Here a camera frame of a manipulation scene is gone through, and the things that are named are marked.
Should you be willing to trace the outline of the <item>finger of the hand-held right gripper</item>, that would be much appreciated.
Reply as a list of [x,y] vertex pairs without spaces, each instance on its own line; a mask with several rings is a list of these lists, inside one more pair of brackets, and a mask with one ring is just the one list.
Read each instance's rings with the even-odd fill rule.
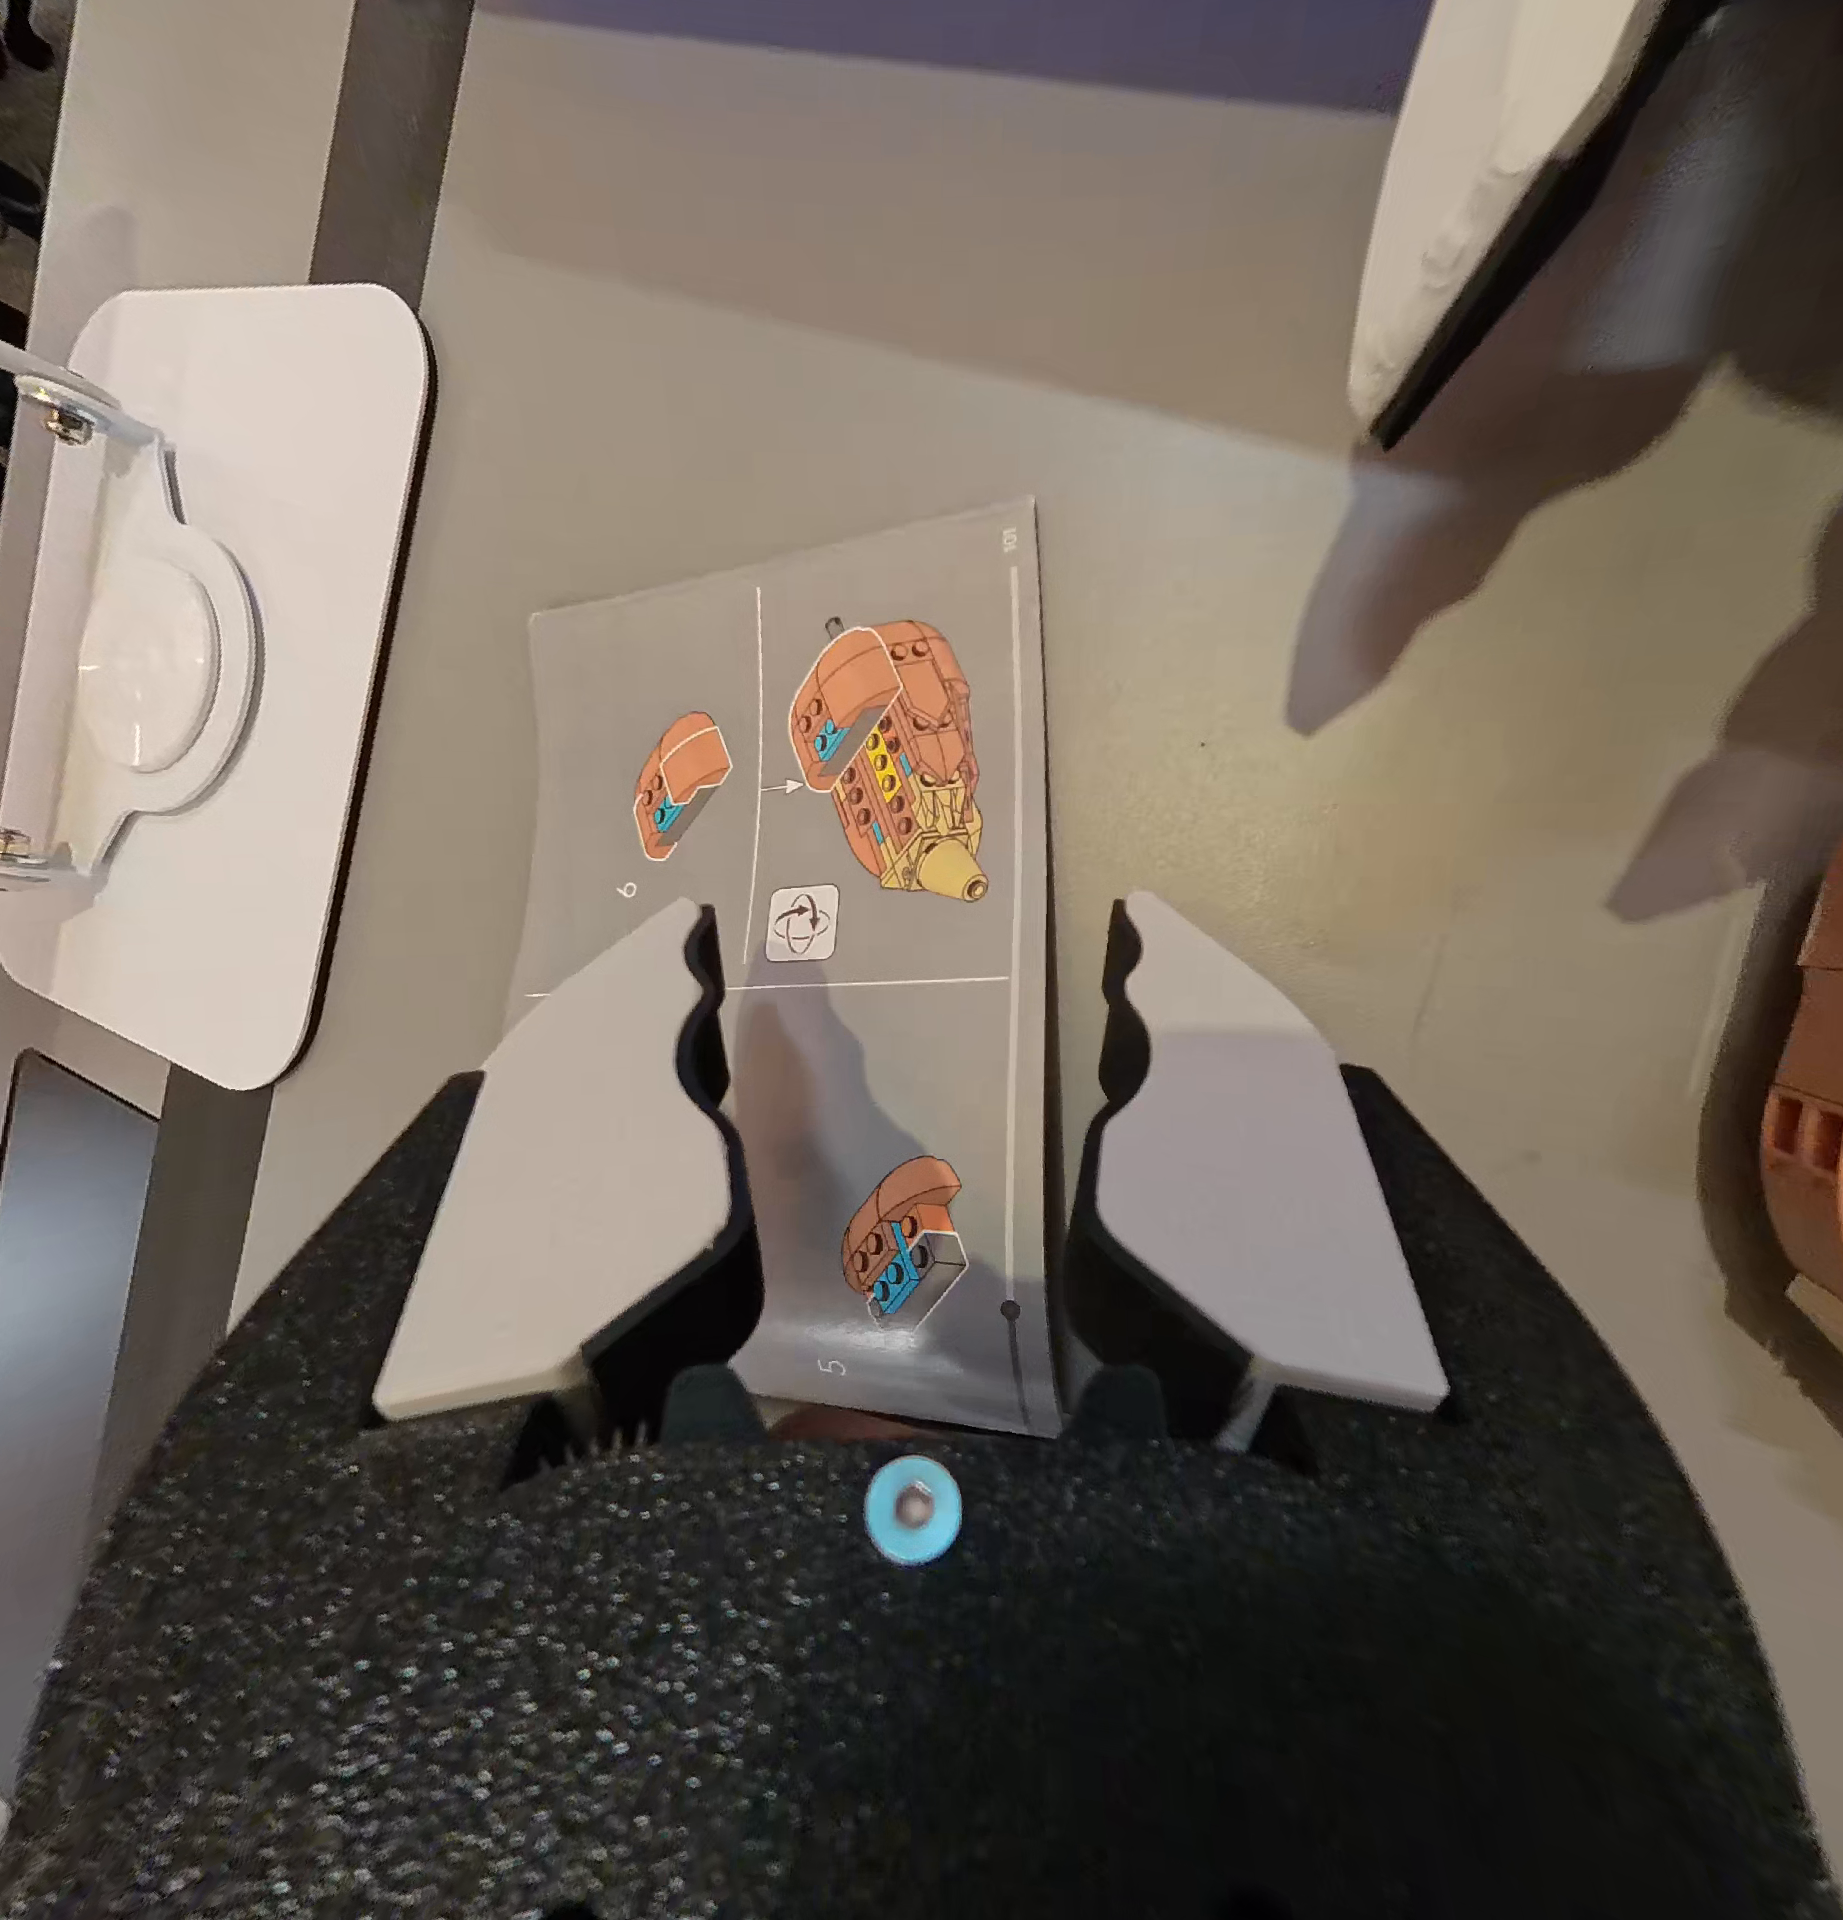
[[1349,407],[1366,444],[1482,439],[1576,349],[1605,237],[1577,240],[1716,2],[1432,4],[1360,287]]

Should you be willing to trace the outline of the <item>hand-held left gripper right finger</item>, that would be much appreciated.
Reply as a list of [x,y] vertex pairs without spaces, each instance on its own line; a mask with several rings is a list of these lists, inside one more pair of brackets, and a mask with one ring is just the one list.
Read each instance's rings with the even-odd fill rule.
[[1110,908],[1105,1001],[1063,1241],[1070,1411],[1125,1368],[1158,1411],[1280,1390],[1438,1411],[1452,1381],[1319,1027],[1151,892]]

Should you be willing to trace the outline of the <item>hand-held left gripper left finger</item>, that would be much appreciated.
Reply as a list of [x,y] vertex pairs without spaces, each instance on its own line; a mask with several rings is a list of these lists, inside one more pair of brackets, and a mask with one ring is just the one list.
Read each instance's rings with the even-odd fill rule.
[[720,1041],[717,915],[675,900],[490,1056],[375,1379],[408,1423],[571,1392],[753,1223],[696,1046]]

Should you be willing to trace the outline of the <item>brown toy brick model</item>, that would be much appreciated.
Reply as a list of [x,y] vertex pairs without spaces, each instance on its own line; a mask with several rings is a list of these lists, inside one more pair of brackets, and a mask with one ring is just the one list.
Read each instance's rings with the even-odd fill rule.
[[1843,1358],[1843,835],[1795,940],[1795,1004],[1757,1072],[1753,1168],[1788,1305]]

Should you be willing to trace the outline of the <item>light grey desk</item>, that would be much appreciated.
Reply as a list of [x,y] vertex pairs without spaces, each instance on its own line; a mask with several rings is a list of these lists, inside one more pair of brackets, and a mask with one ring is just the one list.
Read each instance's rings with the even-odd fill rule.
[[1068,1156],[1161,894],[1594,1320],[1746,1589],[1843,1887],[1843,1365],[1753,1209],[1843,828],[1843,8],[1693,47],[1393,453],[1349,334],[1421,4],[89,4],[49,329],[425,267],[440,361],[332,982],[173,1081],[187,1384],[498,1034],[527,614],[1036,494]]

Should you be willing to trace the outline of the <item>brick building instruction booklet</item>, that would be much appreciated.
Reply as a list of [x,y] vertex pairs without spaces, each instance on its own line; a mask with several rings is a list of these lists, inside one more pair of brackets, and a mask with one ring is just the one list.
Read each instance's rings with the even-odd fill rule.
[[1033,496],[532,614],[509,1024],[717,915],[756,1395],[1053,1436]]

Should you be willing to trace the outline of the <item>dark grey panel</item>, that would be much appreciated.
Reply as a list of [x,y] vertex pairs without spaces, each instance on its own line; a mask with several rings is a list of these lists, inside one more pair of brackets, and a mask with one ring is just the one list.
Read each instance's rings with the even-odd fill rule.
[[0,1537],[96,1469],[158,1123],[22,1052],[0,1140]]

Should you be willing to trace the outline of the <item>white rounded plate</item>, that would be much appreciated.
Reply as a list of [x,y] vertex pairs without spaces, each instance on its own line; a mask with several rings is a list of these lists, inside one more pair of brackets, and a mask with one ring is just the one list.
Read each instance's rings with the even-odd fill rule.
[[[132,823],[100,886],[0,894],[0,966],[192,1076],[256,1091],[299,1061],[322,993],[430,429],[430,341],[371,282],[136,289],[93,312],[61,366],[172,439],[184,517],[253,589],[262,677],[225,776],[188,810]],[[30,600],[40,562],[83,553],[103,445],[64,448],[20,407],[46,494],[0,825],[37,837],[73,643],[61,603],[33,614]]]

